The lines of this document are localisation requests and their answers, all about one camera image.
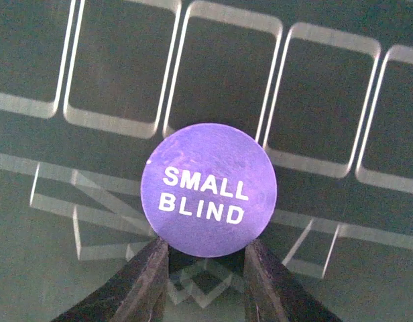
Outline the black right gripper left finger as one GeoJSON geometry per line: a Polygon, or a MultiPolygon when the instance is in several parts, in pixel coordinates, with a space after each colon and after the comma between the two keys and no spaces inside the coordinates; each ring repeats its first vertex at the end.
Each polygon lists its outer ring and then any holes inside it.
{"type": "Polygon", "coordinates": [[[168,244],[156,238],[104,285],[54,320],[163,321],[168,258],[168,244]]]}

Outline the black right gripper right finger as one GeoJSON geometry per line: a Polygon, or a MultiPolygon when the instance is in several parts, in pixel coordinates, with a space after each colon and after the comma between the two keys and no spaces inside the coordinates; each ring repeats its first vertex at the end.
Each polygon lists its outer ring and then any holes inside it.
{"type": "Polygon", "coordinates": [[[246,321],[340,321],[259,239],[245,247],[246,321]]]}

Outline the purple small blind button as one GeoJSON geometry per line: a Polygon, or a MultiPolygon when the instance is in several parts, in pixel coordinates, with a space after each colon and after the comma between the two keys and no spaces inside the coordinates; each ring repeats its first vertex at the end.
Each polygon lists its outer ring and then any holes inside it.
{"type": "Polygon", "coordinates": [[[141,203],[153,230],[201,258],[226,256],[256,239],[274,212],[278,184],[249,135],[200,123],[167,137],[147,159],[141,203]]]}

